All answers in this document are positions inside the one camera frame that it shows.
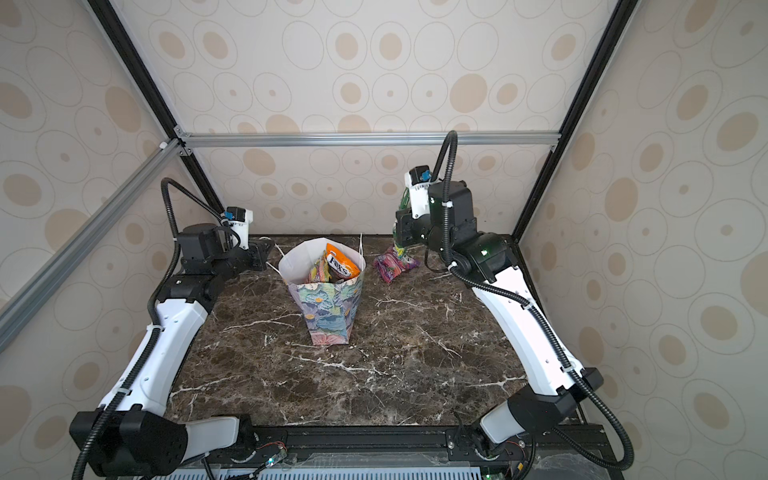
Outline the purple pink snack bag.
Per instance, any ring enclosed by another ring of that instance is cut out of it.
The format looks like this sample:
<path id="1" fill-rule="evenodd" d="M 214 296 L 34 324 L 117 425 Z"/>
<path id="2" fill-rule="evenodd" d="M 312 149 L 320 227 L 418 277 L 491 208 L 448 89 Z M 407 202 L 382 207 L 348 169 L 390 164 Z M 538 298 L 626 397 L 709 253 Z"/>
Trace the purple pink snack bag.
<path id="1" fill-rule="evenodd" d="M 420 266 L 420 262 L 406 253 L 403 248 L 390 246 L 384 253 L 374 259 L 374 268 L 381 279 L 391 284 L 402 273 Z"/>

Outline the orange snack bag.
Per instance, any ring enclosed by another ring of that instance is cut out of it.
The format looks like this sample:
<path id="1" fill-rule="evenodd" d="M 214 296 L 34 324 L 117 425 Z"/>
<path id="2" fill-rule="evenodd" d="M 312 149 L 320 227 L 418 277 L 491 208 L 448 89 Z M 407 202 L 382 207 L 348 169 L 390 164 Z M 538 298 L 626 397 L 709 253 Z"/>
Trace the orange snack bag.
<path id="1" fill-rule="evenodd" d="M 326 244 L 324 258 L 331 276 L 337 280 L 351 280 L 361 273 L 357 264 L 331 243 Z"/>

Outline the floral paper bag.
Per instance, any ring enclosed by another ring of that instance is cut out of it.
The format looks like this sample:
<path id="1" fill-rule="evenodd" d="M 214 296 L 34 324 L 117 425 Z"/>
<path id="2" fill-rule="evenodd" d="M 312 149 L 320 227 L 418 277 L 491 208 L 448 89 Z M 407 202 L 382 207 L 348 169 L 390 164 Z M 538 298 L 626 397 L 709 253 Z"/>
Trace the floral paper bag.
<path id="1" fill-rule="evenodd" d="M 307 283 L 313 264 L 324 257 L 326 244 L 337 246 L 353 260 L 361 273 L 354 279 L 330 283 Z M 366 261 L 363 246 L 357 249 L 328 238 L 313 238 L 282 255 L 275 270 L 302 314 L 315 346 L 345 345 L 350 342 L 354 319 L 360 305 Z"/>

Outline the green spring tea snack bag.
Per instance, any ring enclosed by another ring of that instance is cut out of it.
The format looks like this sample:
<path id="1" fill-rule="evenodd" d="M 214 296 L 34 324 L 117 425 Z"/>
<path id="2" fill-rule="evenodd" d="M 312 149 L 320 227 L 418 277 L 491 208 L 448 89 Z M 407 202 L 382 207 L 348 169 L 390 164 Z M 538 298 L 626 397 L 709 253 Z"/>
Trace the green spring tea snack bag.
<path id="1" fill-rule="evenodd" d="M 416 243 L 413 234 L 413 218 L 410 200 L 410 190 L 405 188 L 395 212 L 393 227 L 394 251 L 399 258 L 406 256 L 406 249 Z"/>

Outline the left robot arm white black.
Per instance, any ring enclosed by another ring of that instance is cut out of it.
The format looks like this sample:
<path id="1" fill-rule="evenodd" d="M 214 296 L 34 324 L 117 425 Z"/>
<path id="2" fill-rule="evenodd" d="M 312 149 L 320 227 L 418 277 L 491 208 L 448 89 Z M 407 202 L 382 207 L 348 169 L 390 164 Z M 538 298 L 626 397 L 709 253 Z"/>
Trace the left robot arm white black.
<path id="1" fill-rule="evenodd" d="M 133 358 L 98 408 L 79 412 L 69 433 L 79 449 L 81 479 L 156 477 L 235 445 L 237 416 L 176 423 L 165 412 L 171 389 L 200 328 L 226 283 L 263 271 L 271 239 L 250 240 L 243 222 L 202 223 L 176 232 L 169 269 L 148 301 L 150 324 Z"/>

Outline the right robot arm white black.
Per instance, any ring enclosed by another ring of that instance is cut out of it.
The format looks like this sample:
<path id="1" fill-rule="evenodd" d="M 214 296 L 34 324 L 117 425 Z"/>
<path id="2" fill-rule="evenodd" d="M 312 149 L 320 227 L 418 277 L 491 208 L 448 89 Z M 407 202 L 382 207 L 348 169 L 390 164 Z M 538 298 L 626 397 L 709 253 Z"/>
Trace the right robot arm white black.
<path id="1" fill-rule="evenodd" d="M 408 179 L 404 204 L 395 214 L 395 240 L 400 246 L 420 244 L 438 254 L 446 245 L 451 247 L 451 274 L 459 276 L 492 313 L 527 379 L 524 388 L 475 423 L 478 439 L 496 446 L 523 433 L 548 431 L 587 399 L 580 386 L 596 390 L 603 385 L 603 376 L 583 366 L 552 331 L 508 241 L 478 230 L 466 183 L 451 184 L 447 215 L 442 213 L 442 193 L 440 182 Z"/>

